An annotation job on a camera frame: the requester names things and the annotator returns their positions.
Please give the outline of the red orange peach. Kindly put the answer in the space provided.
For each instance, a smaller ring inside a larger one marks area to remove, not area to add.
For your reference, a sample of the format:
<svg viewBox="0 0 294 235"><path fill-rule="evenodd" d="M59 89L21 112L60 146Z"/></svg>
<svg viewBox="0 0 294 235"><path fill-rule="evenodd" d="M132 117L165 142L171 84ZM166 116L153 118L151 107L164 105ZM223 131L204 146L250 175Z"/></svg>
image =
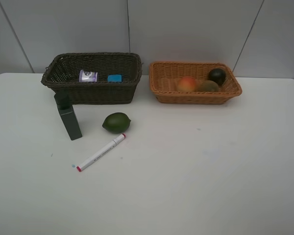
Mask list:
<svg viewBox="0 0 294 235"><path fill-rule="evenodd" d="M177 83L177 90L179 92L195 92L196 88L196 80L191 76L184 76Z"/></svg>

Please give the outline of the blue whiteboard eraser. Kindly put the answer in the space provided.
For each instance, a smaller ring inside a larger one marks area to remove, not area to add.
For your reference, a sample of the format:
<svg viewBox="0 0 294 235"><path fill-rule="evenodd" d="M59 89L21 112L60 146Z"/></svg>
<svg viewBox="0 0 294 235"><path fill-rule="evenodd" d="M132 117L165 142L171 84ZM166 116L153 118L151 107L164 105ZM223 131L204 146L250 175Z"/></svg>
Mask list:
<svg viewBox="0 0 294 235"><path fill-rule="evenodd" d="M107 77L108 82L122 82L122 80L121 74L112 74Z"/></svg>

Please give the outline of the brown kiwi fruit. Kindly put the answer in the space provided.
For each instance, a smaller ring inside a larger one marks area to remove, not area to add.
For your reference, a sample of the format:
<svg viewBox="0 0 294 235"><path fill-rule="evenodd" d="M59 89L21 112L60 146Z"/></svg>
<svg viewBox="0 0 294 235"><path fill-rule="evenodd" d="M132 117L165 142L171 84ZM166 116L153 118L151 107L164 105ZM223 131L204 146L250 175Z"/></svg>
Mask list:
<svg viewBox="0 0 294 235"><path fill-rule="evenodd" d="M211 80L204 80L200 82L200 84L198 85L197 91L213 93L213 92L219 92L220 88L216 82Z"/></svg>

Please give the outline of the purple lidded round container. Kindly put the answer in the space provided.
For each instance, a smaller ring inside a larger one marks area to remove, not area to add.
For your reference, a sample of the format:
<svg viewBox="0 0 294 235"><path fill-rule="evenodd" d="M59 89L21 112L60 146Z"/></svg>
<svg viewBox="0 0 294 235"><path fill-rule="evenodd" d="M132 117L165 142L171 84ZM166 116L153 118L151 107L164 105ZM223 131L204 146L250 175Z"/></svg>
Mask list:
<svg viewBox="0 0 294 235"><path fill-rule="evenodd" d="M98 81L97 72L80 70L79 82L89 83L89 82L97 82L97 81Z"/></svg>

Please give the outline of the dark green avocado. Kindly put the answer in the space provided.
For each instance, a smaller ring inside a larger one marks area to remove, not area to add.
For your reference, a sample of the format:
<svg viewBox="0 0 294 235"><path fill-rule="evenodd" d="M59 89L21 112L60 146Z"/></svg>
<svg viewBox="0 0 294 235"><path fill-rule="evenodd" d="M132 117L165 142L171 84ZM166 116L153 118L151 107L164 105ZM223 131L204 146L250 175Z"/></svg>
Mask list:
<svg viewBox="0 0 294 235"><path fill-rule="evenodd" d="M221 68L212 69L208 74L208 79L214 81L221 87L225 82L226 72Z"/></svg>

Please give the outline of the green lime fruit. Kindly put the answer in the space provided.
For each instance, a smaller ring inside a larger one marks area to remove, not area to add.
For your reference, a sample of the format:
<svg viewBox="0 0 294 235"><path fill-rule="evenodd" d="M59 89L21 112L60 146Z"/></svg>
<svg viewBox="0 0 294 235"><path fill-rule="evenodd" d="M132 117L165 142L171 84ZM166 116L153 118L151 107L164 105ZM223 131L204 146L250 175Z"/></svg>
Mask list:
<svg viewBox="0 0 294 235"><path fill-rule="evenodd" d="M113 113L106 117L102 127L112 134L121 134L130 127L131 120L124 113Z"/></svg>

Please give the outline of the orange wicker basket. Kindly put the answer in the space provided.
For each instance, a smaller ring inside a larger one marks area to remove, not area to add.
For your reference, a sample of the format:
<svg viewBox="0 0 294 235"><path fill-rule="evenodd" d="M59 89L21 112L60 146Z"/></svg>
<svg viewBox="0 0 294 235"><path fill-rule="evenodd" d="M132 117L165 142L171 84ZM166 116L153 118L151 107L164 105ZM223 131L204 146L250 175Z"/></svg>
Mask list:
<svg viewBox="0 0 294 235"><path fill-rule="evenodd" d="M190 76L200 85L208 79L212 69L225 71L225 82L219 92L179 92L178 81L184 76ZM232 70L223 63L195 63L158 61L149 66L149 86L160 103L167 104L208 104L221 105L230 99L240 96L242 88Z"/></svg>

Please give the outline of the white marker with red caps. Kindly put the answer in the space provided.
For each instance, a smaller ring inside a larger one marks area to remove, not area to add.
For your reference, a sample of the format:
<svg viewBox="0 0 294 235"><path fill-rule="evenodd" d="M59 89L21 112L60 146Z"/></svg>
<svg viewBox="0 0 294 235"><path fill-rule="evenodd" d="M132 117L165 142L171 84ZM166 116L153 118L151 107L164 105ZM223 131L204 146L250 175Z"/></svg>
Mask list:
<svg viewBox="0 0 294 235"><path fill-rule="evenodd" d="M119 143L121 143L126 138L126 135L124 133L120 134L118 137L113 139L111 142L109 142L107 145L105 145L103 148L98 150L93 156L86 159L83 163L79 164L76 169L79 172L82 172L84 169L92 165L93 163L97 162L101 157L103 157L106 153L108 153L110 150L115 148Z"/></svg>

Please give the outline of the dark green square bottle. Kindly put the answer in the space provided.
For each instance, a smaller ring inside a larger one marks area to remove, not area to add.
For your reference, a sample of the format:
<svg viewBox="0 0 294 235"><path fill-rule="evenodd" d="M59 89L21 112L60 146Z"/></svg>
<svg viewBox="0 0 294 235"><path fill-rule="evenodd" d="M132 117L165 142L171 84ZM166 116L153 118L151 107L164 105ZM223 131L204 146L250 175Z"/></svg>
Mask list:
<svg viewBox="0 0 294 235"><path fill-rule="evenodd" d="M82 133L68 94L65 91L58 91L55 93L54 99L70 139L73 141L81 138Z"/></svg>

